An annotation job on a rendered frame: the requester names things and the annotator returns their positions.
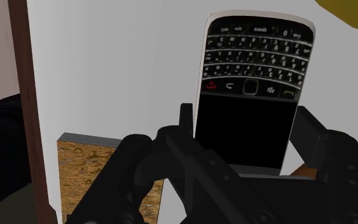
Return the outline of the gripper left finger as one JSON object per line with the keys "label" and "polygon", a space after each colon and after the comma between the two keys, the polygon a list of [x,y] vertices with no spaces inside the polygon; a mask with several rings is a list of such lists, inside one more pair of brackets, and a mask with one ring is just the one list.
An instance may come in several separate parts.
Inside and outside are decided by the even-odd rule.
{"label": "gripper left finger", "polygon": [[180,224],[278,224],[278,215],[226,162],[193,138],[193,106],[155,139],[126,136],[66,224],[147,224],[140,205],[155,181],[169,179],[184,206]]}

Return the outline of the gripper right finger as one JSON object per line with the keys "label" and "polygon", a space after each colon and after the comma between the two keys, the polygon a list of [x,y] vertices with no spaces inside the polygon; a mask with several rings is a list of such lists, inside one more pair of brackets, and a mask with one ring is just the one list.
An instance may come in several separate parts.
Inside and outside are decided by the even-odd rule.
{"label": "gripper right finger", "polygon": [[326,224],[358,224],[358,142],[329,130],[304,106],[298,106],[290,142],[326,184]]}

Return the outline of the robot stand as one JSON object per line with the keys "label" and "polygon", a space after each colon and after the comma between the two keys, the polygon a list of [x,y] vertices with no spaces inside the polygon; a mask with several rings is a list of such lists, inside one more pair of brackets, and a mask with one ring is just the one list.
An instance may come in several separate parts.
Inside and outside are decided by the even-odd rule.
{"label": "robot stand", "polygon": [[62,221],[65,223],[121,141],[65,132],[57,140]]}

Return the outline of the black keypad phone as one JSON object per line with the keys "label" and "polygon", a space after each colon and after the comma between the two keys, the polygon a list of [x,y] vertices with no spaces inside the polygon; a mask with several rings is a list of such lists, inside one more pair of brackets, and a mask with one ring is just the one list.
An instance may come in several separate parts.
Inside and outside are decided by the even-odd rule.
{"label": "black keypad phone", "polygon": [[207,19],[193,135],[237,173],[281,173],[315,33],[313,22],[280,12]]}

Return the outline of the white table with brown edge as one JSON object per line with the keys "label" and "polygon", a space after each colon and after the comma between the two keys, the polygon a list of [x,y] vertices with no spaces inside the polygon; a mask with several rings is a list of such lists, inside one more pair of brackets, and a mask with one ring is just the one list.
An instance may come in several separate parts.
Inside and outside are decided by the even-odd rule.
{"label": "white table with brown edge", "polygon": [[57,139],[65,132],[154,137],[196,99],[202,37],[219,10],[311,20],[315,46],[300,103],[358,140],[358,30],[315,0],[8,0],[12,32],[30,37],[45,185],[61,214]]}

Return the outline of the yellow round object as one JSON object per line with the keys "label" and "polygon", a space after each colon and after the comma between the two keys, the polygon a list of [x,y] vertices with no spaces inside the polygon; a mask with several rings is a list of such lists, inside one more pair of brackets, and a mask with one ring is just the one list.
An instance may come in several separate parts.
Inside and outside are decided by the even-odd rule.
{"label": "yellow round object", "polygon": [[315,0],[315,2],[349,26],[358,29],[358,0]]}

